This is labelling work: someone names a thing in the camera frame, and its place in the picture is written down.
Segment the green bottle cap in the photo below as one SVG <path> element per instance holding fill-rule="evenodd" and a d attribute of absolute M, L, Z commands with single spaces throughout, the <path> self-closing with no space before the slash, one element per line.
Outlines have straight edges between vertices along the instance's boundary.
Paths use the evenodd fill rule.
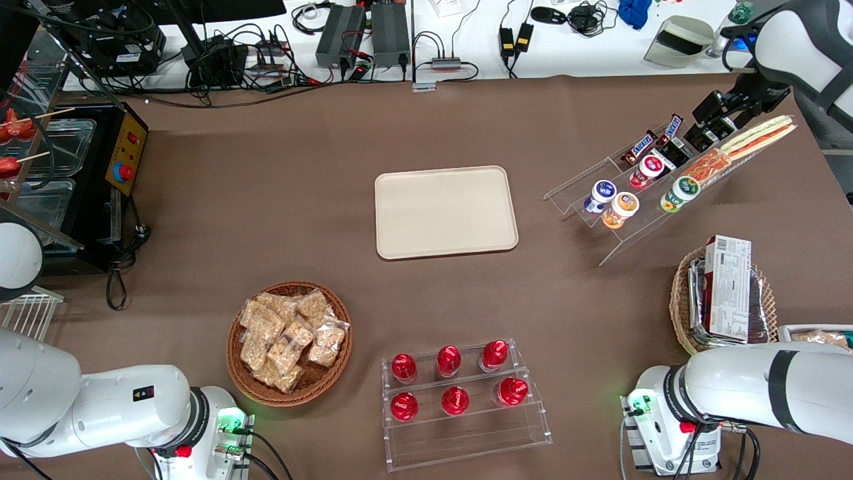
<path fill-rule="evenodd" d="M 744 25 L 752 18 L 755 13 L 755 7 L 752 2 L 738 2 L 731 12 L 728 12 L 728 19 L 737 25 Z"/>

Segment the blue cloth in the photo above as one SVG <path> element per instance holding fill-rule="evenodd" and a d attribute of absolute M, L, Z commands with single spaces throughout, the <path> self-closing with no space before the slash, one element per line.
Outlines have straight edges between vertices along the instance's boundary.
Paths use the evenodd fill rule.
<path fill-rule="evenodd" d="M 619 18 L 640 30 L 648 21 L 648 8 L 652 0 L 619 0 Z"/>

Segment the beige tray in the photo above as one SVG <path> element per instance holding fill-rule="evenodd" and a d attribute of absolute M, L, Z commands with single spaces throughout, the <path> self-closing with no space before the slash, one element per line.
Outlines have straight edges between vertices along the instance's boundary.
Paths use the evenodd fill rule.
<path fill-rule="evenodd" d="M 509 250 L 519 242 L 501 167 L 383 173 L 375 194 L 376 251 L 382 258 Z"/>

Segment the white table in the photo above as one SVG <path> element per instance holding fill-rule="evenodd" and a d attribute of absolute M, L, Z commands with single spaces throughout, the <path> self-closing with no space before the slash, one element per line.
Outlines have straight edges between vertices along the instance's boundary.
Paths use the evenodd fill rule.
<path fill-rule="evenodd" d="M 606 0 L 608 5 L 616 8 L 618 0 Z M 407 3 L 407 11 L 410 9 L 412 0 Z M 417 32 L 431 30 L 441 35 L 450 54 L 451 33 L 459 25 L 462 16 L 473 9 L 476 0 L 461 0 L 463 13 L 438 18 L 428 0 L 417 0 L 415 6 L 415 29 Z M 624 75 L 664 75 L 664 74 L 687 74 L 687 73 L 725 73 L 719 59 L 703 58 L 695 61 L 691 66 L 685 68 L 668 68 L 644 61 L 649 44 L 658 32 L 661 23 L 672 15 L 683 15 L 706 21 L 716 28 L 723 17 L 734 5 L 735 0 L 683 0 L 677 3 L 675 0 L 665 0 L 660 3 L 652 3 L 649 9 L 648 23 L 641 30 L 634 30 L 622 19 L 618 18 L 615 11 L 608 13 L 605 25 L 616 26 L 604 31 L 594 38 L 584 38 L 572 31 L 568 25 L 556 26 L 530 22 L 535 26 L 531 39 L 530 50 L 522 54 L 519 64 L 514 72 L 521 78 L 542 78 L 555 75 L 571 75 L 575 77 L 595 76 L 624 76 Z M 297 31 L 292 25 L 290 12 L 304 5 L 304 0 L 285 0 L 287 13 L 269 18 L 255 20 L 264 29 L 264 33 L 272 30 L 275 24 L 285 28 L 290 38 L 296 61 L 299 66 L 311 77 L 325 80 L 329 76 L 326 68 L 320 68 L 316 64 L 314 52 L 320 40 L 320 33 L 305 35 Z M 353 4 L 352 0 L 340 3 Z M 518 33 L 519 25 L 527 15 L 531 0 L 516 0 L 507 17 L 505 26 L 513 28 Z M 532 0 L 533 6 L 552 6 L 549 0 Z M 577 2 L 560 5 L 558 10 L 568 12 Z M 502 79 L 508 76 L 506 68 L 498 55 L 497 29 L 501 18 L 506 11 L 507 2 L 504 0 L 481 0 L 479 8 L 465 20 L 465 25 L 456 34 L 456 55 L 463 61 L 469 61 L 479 67 L 478 79 Z M 320 10 L 320 16 L 314 23 L 322 24 L 325 21 L 327 10 Z M 246 22 L 226 21 L 207 24 L 209 36 L 214 30 L 228 32 Z M 176 54 L 186 44 L 186 40 L 178 30 L 177 26 L 161 27 L 167 36 L 164 58 Z M 194 25 L 195 30 L 201 38 L 204 38 L 203 29 Z M 239 42 L 254 43 L 258 38 L 254 35 L 240 35 Z M 361 50 L 368 53 L 372 51 L 371 39 L 362 42 Z M 435 46 L 429 40 L 419 40 L 415 60 L 420 63 L 428 61 L 435 53 Z M 734 54 L 738 61 L 733 63 L 743 64 L 746 54 Z M 255 55 L 250 53 L 247 66 L 255 63 Z M 399 67 L 392 67 L 383 72 L 379 68 L 375 79 L 400 80 L 402 74 Z M 149 89 L 180 89 L 184 87 L 187 67 L 179 56 L 173 61 L 160 66 L 158 71 L 142 80 L 142 86 Z M 339 72 L 334 73 L 334 78 L 339 79 Z M 411 79 L 411 69 L 407 74 Z M 438 75 L 424 66 L 418 71 L 418 81 L 433 81 L 435 79 L 450 78 L 447 75 Z M 65 85 L 67 91 L 81 90 L 76 78 L 71 77 Z"/>

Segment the red button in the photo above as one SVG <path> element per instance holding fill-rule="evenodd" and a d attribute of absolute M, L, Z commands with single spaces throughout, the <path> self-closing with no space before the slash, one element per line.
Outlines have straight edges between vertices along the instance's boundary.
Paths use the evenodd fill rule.
<path fill-rule="evenodd" d="M 175 448 L 175 456 L 180 457 L 182 459 L 188 458 L 193 454 L 193 448 L 189 445 L 181 445 L 178 448 Z"/>
<path fill-rule="evenodd" d="M 122 165 L 121 167 L 119 167 L 119 176 L 124 181 L 132 179 L 133 168 L 130 165 Z"/>

